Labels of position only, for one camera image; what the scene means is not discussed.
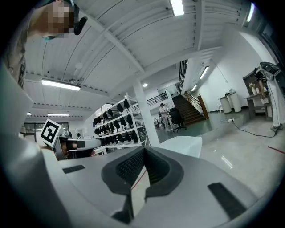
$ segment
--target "black rubber pad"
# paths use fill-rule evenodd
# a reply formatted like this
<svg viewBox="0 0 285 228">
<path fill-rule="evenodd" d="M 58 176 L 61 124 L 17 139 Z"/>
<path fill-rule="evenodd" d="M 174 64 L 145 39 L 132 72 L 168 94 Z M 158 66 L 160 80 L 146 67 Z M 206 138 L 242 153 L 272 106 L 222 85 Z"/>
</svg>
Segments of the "black rubber pad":
<svg viewBox="0 0 285 228">
<path fill-rule="evenodd" d="M 208 188 L 231 220 L 246 211 L 241 202 L 223 184 L 213 183 L 208 185 Z"/>
<path fill-rule="evenodd" d="M 68 174 L 68 173 L 73 173 L 73 172 L 79 171 L 81 169 L 85 169 L 85 167 L 83 165 L 79 165 L 79 166 L 64 168 L 62 170 L 64 171 L 65 174 Z"/>
</svg>

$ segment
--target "wooden staircase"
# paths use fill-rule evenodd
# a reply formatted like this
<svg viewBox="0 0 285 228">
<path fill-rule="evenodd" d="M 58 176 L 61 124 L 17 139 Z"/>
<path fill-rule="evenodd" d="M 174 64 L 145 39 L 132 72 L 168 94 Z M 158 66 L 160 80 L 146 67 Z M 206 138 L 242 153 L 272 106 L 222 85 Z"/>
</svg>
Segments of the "wooden staircase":
<svg viewBox="0 0 285 228">
<path fill-rule="evenodd" d="M 184 116 L 185 125 L 191 125 L 196 122 L 205 120 L 206 118 L 192 105 L 190 104 L 182 95 L 173 98 L 175 107 Z"/>
</svg>

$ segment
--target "cable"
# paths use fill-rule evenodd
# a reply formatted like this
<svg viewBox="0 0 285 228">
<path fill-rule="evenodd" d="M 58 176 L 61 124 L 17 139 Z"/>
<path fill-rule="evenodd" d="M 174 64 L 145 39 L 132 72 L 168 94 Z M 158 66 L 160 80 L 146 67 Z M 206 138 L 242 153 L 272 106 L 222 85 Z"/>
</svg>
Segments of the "cable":
<svg viewBox="0 0 285 228">
<path fill-rule="evenodd" d="M 236 126 L 236 128 L 237 129 L 239 129 L 240 131 L 244 131 L 244 132 L 247 132 L 247 133 L 250 133 L 250 134 L 252 134 L 252 135 L 255 135 L 255 136 L 260 136 L 260 137 L 265 137 L 265 138 L 273 138 L 273 137 L 275 137 L 276 135 L 277 135 L 277 132 L 278 132 L 278 129 L 275 131 L 275 133 L 274 133 L 274 136 L 264 136 L 264 135 L 258 135 L 258 134 L 253 134 L 253 133 L 251 133 L 251 132 L 249 132 L 249 131 L 246 131 L 246 130 L 241 130 L 234 122 L 232 122 L 235 126 Z"/>
</svg>

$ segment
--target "office chair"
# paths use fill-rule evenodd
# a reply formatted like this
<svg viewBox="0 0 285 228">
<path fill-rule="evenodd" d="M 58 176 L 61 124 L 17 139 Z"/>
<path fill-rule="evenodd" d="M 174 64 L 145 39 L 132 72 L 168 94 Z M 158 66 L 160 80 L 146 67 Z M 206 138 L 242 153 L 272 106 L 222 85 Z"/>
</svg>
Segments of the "office chair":
<svg viewBox="0 0 285 228">
<path fill-rule="evenodd" d="M 185 124 L 184 124 L 184 116 L 180 114 L 179 110 L 177 108 L 172 108 L 170 109 L 169 112 L 171 118 L 172 118 L 172 122 L 174 124 L 177 124 L 178 127 L 173 129 L 173 132 L 177 129 L 177 132 L 181 129 L 181 128 L 185 128 L 185 130 L 187 129 Z"/>
</svg>

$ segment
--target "white machine surface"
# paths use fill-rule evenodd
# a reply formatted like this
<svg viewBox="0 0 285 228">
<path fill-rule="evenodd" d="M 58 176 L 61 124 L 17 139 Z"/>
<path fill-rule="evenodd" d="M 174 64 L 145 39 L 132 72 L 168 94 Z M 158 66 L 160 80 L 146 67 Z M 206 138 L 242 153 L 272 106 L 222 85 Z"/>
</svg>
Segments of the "white machine surface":
<svg viewBox="0 0 285 228">
<path fill-rule="evenodd" d="M 158 147 L 183 155 L 199 158 L 202 149 L 202 138 L 192 136 L 177 136 L 164 141 Z"/>
</svg>

